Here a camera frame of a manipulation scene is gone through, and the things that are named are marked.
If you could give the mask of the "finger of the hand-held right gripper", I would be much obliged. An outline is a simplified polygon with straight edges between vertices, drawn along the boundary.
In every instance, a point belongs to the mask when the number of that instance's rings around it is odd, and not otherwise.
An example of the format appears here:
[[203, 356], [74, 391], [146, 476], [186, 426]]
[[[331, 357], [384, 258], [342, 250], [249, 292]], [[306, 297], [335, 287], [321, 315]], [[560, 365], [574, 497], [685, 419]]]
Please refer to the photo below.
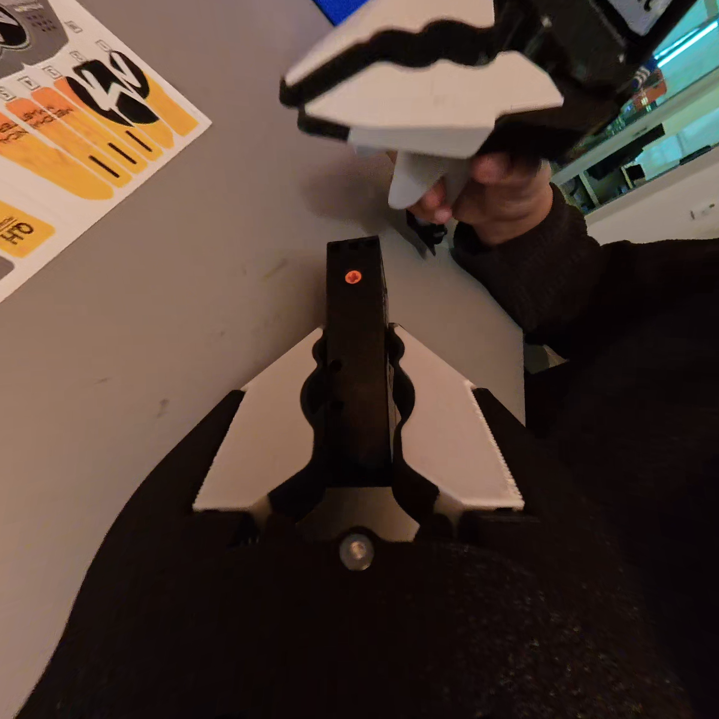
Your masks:
[[346, 135], [360, 147], [464, 159], [500, 117], [563, 102], [547, 72], [518, 52], [501, 52], [474, 67], [375, 63], [306, 103], [299, 121], [307, 131]]
[[306, 107], [346, 84], [351, 106], [379, 104], [402, 70], [483, 66], [507, 50], [508, 6], [494, 1], [369, 1], [286, 72], [279, 99]]

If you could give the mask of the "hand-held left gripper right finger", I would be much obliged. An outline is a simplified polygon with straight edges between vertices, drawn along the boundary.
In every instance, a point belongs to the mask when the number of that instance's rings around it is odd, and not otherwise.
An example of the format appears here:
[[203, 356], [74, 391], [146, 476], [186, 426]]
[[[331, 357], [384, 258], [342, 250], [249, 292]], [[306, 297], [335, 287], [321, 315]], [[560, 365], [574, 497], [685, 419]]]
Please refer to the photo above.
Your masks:
[[525, 499], [474, 394], [478, 387], [400, 325], [388, 336], [394, 435], [392, 495], [418, 526], [467, 512], [519, 516]]

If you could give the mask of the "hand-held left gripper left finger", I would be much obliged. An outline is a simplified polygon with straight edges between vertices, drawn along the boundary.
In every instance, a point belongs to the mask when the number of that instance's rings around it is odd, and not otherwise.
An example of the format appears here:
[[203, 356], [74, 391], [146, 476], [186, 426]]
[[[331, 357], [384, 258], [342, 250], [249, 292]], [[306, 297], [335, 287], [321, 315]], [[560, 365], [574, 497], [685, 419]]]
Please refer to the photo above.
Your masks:
[[242, 387], [242, 400], [193, 502], [193, 510], [240, 511], [264, 526], [269, 494], [300, 472], [313, 451], [313, 429], [301, 390], [316, 369], [313, 355], [322, 328]]

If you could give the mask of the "blue plastic bin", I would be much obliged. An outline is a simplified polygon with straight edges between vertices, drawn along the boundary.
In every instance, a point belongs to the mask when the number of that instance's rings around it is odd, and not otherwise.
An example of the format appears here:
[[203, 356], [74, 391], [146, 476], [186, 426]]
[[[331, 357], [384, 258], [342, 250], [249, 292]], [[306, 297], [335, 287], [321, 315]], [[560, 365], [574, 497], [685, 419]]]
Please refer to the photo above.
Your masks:
[[315, 0], [312, 1], [329, 23], [336, 27], [363, 7], [363, 0]]

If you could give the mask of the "black perforated battery box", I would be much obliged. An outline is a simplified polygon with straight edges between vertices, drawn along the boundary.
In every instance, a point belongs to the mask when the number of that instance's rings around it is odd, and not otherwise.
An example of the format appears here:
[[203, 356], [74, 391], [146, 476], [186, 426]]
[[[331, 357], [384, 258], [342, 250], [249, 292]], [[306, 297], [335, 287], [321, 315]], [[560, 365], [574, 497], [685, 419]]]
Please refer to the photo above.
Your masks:
[[328, 244], [325, 418], [336, 488], [391, 485], [386, 293], [379, 237]]

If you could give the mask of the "person's right hand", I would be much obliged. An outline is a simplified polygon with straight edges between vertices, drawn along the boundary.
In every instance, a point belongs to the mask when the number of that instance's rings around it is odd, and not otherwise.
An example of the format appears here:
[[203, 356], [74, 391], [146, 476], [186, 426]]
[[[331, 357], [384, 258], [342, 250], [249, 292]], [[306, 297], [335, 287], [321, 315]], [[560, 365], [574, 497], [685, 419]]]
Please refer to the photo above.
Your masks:
[[479, 155], [454, 201], [440, 180], [409, 208], [419, 220], [470, 226], [482, 244], [495, 247], [536, 228], [553, 204], [547, 160], [505, 153]]

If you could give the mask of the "white shelf unit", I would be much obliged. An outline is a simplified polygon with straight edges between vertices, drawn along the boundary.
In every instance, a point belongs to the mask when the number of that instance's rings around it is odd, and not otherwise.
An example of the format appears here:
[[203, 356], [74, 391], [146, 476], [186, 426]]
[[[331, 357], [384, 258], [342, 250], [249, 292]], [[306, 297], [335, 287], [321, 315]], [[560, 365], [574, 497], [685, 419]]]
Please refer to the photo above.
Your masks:
[[[664, 133], [643, 147], [636, 160], [643, 178], [634, 181], [628, 166], [618, 172], [626, 188], [601, 200], [589, 170], [646, 140], [655, 127]], [[718, 70], [589, 149], [555, 172], [553, 182], [577, 178], [593, 204], [586, 221], [600, 244], [660, 239], [706, 239], [718, 236]]]

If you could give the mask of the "yellow and grey sticker sheet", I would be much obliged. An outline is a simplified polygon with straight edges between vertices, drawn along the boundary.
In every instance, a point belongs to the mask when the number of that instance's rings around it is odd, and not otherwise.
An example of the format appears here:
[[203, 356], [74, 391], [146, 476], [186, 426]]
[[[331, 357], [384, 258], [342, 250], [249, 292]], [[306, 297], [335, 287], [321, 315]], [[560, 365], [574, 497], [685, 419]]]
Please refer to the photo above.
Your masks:
[[210, 127], [78, 1], [2, 1], [1, 300]]

